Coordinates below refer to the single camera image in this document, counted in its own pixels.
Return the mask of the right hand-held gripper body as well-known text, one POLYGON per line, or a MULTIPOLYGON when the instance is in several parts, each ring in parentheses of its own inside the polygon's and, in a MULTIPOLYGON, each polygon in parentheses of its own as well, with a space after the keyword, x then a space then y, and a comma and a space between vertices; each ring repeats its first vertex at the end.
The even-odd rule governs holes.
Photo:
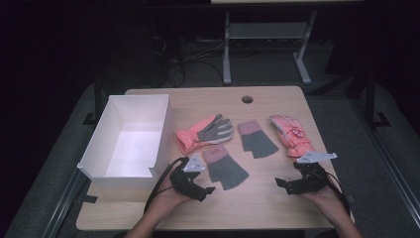
POLYGON ((336 159, 335 153, 307 152, 296 160, 294 167, 301 173, 302 179, 297 181, 294 194, 315 192, 323 188, 328 182, 327 172, 320 162, 336 159))

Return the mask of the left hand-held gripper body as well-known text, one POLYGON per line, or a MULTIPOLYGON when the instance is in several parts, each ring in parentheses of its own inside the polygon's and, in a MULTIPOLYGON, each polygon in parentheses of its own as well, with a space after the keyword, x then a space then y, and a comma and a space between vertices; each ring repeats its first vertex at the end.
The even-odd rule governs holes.
POLYGON ((205 167, 197 154, 180 160, 181 164, 171 173, 169 179, 176 191, 190 197, 191 193, 198 192, 199 185, 193 180, 205 170, 205 167))

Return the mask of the gray fingerless glove pink cuff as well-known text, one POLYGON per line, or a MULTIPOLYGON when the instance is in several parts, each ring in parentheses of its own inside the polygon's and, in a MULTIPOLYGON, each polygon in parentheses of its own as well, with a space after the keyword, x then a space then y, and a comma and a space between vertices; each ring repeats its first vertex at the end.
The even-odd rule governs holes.
POLYGON ((244 182, 249 174, 227 152, 223 145, 216 145, 202 153, 212 182, 219 181, 224 190, 244 182))
POLYGON ((238 125, 243 149, 252 152, 255 159, 268 157, 278 151, 278 146, 266 135, 257 121, 238 125))

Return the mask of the white storage box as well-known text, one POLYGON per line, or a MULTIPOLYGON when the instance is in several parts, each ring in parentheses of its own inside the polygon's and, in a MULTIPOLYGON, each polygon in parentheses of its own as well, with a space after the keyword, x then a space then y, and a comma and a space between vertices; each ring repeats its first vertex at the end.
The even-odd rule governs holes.
POLYGON ((169 96, 111 95, 77 167, 102 189, 151 189, 171 157, 169 96))

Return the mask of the person's left hand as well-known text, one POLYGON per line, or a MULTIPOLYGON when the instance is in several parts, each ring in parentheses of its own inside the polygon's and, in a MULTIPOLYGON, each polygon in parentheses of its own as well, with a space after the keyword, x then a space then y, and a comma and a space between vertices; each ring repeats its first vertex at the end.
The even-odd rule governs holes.
POLYGON ((188 201, 191 201, 190 197, 179 193, 171 186, 167 187, 155 196, 145 216, 156 222, 161 222, 176 208, 188 201))

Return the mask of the orange glove with gray palm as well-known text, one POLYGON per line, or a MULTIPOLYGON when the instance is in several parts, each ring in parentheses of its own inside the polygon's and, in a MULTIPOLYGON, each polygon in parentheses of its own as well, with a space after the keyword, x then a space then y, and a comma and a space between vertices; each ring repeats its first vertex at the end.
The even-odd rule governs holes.
POLYGON ((229 118, 222 114, 203 119, 186 130, 177 130, 177 145, 182 154, 187 155, 207 145, 217 145, 229 141, 234 127, 229 118))

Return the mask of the pink printed ski glove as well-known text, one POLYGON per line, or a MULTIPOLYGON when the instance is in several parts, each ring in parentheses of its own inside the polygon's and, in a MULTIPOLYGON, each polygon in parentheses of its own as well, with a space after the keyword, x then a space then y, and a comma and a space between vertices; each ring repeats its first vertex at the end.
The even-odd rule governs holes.
POLYGON ((270 116, 270 120, 277 129, 277 136, 286 147, 287 156, 291 160, 296 161, 307 152, 315 151, 297 119, 284 115, 273 115, 270 116))

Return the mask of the black metal stand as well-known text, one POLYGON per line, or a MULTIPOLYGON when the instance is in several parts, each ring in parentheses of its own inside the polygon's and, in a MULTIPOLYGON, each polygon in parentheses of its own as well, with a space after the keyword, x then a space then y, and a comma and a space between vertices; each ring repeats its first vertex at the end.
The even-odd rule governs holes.
POLYGON ((371 71, 366 78, 366 97, 365 97, 365 119, 367 124, 375 129, 377 127, 389 127, 390 123, 382 112, 377 112, 375 106, 375 78, 371 71))

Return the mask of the aluminium floor rail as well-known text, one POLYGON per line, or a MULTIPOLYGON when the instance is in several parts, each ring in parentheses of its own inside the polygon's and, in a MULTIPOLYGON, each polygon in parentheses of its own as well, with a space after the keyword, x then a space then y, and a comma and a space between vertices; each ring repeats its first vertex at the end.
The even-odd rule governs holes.
POLYGON ((403 176, 401 170, 393 160, 393 157, 389 150, 386 148, 383 140, 380 138, 377 126, 374 123, 370 123, 368 118, 365 115, 365 109, 358 102, 358 100, 350 100, 352 107, 356 111, 358 118, 361 120, 365 130, 370 137, 371 142, 374 144, 374 147, 378 151, 384 165, 390 174, 391 180, 393 181, 396 190, 398 191, 401 199, 403 200, 406 209, 408 210, 410 216, 412 217, 414 223, 420 230, 420 200, 415 196, 413 190, 407 183, 405 177, 403 176))
POLYGON ((50 218, 47 227, 44 230, 42 238, 56 238, 59 230, 62 227, 65 217, 71 210, 74 200, 82 191, 86 181, 87 177, 79 169, 75 169, 73 171, 63 194, 59 198, 55 209, 53 210, 52 217, 50 218))

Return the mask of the gray metal table frame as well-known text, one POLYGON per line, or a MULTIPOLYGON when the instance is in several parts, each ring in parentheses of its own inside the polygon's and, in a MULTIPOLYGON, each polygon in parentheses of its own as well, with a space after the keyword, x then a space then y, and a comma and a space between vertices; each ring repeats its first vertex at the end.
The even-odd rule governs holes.
POLYGON ((293 59, 298 69, 302 82, 306 85, 312 83, 308 74, 303 57, 312 33, 313 25, 317 16, 312 11, 306 22, 292 23, 232 23, 230 13, 225 14, 224 24, 224 53, 222 58, 223 83, 232 83, 230 64, 230 41, 231 40, 300 40, 300 48, 294 52, 293 59))

